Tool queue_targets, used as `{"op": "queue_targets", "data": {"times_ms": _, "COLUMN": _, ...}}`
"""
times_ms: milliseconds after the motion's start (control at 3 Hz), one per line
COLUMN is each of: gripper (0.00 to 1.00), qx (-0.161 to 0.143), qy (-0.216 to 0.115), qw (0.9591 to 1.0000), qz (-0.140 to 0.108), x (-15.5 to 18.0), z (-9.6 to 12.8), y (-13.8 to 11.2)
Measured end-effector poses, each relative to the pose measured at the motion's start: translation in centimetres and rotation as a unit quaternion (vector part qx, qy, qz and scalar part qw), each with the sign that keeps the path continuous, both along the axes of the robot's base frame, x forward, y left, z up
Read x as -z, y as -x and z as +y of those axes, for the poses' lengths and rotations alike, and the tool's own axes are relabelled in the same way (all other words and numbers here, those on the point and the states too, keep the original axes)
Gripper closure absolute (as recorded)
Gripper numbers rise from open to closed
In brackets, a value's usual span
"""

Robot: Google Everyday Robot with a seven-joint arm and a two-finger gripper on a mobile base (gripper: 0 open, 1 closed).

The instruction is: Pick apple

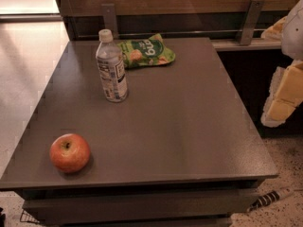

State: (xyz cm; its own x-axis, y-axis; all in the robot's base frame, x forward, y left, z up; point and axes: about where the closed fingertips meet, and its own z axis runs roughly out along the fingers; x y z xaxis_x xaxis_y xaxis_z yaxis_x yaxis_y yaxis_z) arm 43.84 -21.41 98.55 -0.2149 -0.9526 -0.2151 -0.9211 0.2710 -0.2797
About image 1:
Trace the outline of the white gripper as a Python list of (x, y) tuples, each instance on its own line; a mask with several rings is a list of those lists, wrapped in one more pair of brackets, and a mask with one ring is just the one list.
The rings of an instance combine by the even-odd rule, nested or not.
[(287, 68), (278, 67), (269, 87), (269, 96), (263, 106), (261, 123), (275, 128), (286, 122), (303, 102), (303, 0), (260, 36), (264, 40), (281, 40), (284, 55), (294, 59)]

